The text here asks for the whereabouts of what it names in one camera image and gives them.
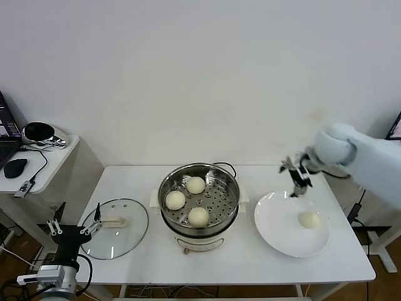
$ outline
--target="laptop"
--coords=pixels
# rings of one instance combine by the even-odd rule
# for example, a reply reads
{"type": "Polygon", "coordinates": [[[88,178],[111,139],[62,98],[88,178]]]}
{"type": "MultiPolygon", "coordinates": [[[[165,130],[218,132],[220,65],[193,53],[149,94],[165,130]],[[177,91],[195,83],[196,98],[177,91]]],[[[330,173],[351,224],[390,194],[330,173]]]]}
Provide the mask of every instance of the laptop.
{"type": "Polygon", "coordinates": [[[0,168],[6,165],[22,144],[21,132],[0,92],[0,168]]]}

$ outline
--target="small white table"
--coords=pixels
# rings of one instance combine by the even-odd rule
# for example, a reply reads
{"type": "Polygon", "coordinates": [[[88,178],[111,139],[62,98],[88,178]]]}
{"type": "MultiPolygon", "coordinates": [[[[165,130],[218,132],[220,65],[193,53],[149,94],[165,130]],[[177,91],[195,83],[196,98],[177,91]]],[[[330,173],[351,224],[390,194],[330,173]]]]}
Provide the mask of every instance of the small white table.
{"type": "MultiPolygon", "coordinates": [[[[98,202],[132,198],[142,203],[149,226],[140,244],[114,260],[91,258],[94,274],[89,292],[111,299],[98,284],[119,285],[288,285],[324,283],[312,296],[323,300],[348,282],[369,281],[375,272],[323,176],[314,176],[309,198],[330,219],[331,237],[325,250],[311,258],[293,258],[270,247],[254,225],[256,202],[269,191],[289,191],[288,173],[278,166],[236,166],[237,178],[249,195],[246,213],[239,214],[224,244],[216,250],[184,255],[160,213],[149,210],[149,197],[174,167],[107,167],[81,217],[98,202]]],[[[79,258],[78,283],[88,280],[88,266],[79,258]]]]}
{"type": "MultiPolygon", "coordinates": [[[[70,138],[70,142],[64,149],[52,152],[43,151],[43,154],[48,159],[48,165],[36,176],[35,185],[29,193],[38,194],[48,187],[80,140],[77,135],[69,135],[68,137],[70,138]]],[[[57,246],[53,240],[36,225],[29,217],[29,213],[25,212],[23,208],[24,199],[13,198],[13,194],[45,164],[45,161],[39,152],[17,152],[10,160],[19,158],[28,159],[24,172],[19,177],[7,179],[4,177],[2,170],[0,171],[0,193],[4,194],[4,197],[0,201],[0,209],[48,251],[56,251],[57,246]]]]}

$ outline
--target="glass lid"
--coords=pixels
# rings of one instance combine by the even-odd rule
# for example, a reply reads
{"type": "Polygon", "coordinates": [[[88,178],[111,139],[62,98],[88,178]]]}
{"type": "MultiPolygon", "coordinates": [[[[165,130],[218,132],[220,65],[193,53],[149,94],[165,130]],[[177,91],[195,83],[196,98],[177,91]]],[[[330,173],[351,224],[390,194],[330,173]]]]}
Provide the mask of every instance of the glass lid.
{"type": "MultiPolygon", "coordinates": [[[[83,251],[96,259],[111,260],[134,249],[145,236],[148,228],[146,209],[133,199],[113,199],[100,206],[100,219],[120,219],[122,227],[107,227],[104,223],[98,233],[88,243],[82,245],[83,251]]],[[[93,210],[83,222],[89,226],[93,222],[93,210]]]]}

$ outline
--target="steamed bun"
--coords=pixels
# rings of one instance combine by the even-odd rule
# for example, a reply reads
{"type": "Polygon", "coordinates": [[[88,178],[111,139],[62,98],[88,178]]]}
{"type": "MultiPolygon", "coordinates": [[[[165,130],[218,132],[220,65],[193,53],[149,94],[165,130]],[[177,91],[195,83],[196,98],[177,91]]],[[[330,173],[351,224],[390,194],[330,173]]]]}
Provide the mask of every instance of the steamed bun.
{"type": "Polygon", "coordinates": [[[203,228],[209,222],[209,212],[202,207],[193,208],[189,211],[188,222],[194,228],[203,228]]]}
{"type": "Polygon", "coordinates": [[[165,205],[170,210],[179,210],[184,207],[185,196],[180,191],[172,191],[165,197],[165,205]]]}
{"type": "Polygon", "coordinates": [[[187,190],[193,194],[199,194],[205,190],[206,183],[201,177],[192,177],[187,182],[187,190]]]}
{"type": "Polygon", "coordinates": [[[302,226],[308,229],[315,229],[319,227],[320,217],[318,213],[312,211],[304,211],[299,214],[298,220],[302,226]]]}

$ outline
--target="monitor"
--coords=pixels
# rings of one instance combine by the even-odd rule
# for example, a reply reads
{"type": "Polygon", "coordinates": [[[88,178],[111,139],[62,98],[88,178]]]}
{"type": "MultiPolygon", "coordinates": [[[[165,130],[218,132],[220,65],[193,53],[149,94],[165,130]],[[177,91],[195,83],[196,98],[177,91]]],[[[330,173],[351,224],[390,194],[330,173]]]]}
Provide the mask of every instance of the monitor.
{"type": "Polygon", "coordinates": [[[386,140],[401,140],[401,113],[387,134],[386,140]]]}
{"type": "Polygon", "coordinates": [[[0,92],[0,141],[19,139],[21,139],[21,133],[0,92]]]}

